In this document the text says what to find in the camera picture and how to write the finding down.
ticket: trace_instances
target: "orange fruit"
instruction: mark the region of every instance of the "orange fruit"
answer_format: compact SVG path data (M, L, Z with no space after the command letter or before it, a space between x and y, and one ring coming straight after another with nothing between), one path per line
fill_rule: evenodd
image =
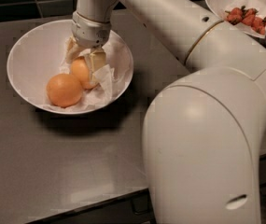
M47 84L50 101L59 107L75 105L83 95L79 80L71 74L59 74L52 77Z
M98 84L97 82L91 81L92 72L83 56L74 59L70 67L70 72L79 79L84 89L92 89Z

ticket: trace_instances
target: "robotic hand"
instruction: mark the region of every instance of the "robotic hand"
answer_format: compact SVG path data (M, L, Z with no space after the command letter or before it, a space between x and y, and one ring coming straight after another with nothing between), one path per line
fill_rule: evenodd
M193 72L155 98L144 122L158 223L259 224L266 49L189 0L119 1ZM79 45L106 42L117 2L78 0Z

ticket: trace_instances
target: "gray table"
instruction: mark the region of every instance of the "gray table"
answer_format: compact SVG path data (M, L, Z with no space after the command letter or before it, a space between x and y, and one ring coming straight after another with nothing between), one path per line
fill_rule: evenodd
M65 17L0 23L0 224L39 220L146 189L144 115L162 88L188 73L128 11L118 10L113 30L134 58L128 90L85 116L35 109L9 85L7 56L27 31L59 19Z

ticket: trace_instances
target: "bowl of strawberries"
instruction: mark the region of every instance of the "bowl of strawberries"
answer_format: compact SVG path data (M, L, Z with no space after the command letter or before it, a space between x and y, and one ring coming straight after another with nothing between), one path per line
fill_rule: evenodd
M266 0L205 0L218 17L244 33L265 38Z

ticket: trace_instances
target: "crumpled paper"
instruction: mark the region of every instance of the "crumpled paper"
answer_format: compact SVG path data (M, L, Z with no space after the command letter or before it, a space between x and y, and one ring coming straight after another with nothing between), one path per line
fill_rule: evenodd
M127 73L132 72L130 67L130 54L128 54L125 44L119 42L117 39L110 39L103 49L106 54L106 65L98 69L93 74L98 80L99 84L91 89L84 90L82 99L75 105L67 108L61 108L56 105L52 105L48 96L45 97L44 107L53 111L59 112L81 112L92 111L101 107L104 107L113 102L119 95L119 88L123 89L125 86L125 78ZM84 49L78 56L89 56L91 50ZM69 73L70 65L66 58L63 59L60 65L60 73Z
M224 9L221 11L221 14L220 14L221 18L223 20L226 19L227 13L225 11L230 11L235 7L241 7L241 6L245 6L245 8L255 8L258 11L257 13L258 17L261 17L261 18L266 17L266 0L235 0L233 3L224 7ZM246 32L249 35L253 35L258 38L265 37L265 35L256 33L253 29L251 29L250 26L244 25L241 22L236 24L235 27L237 27L241 31Z

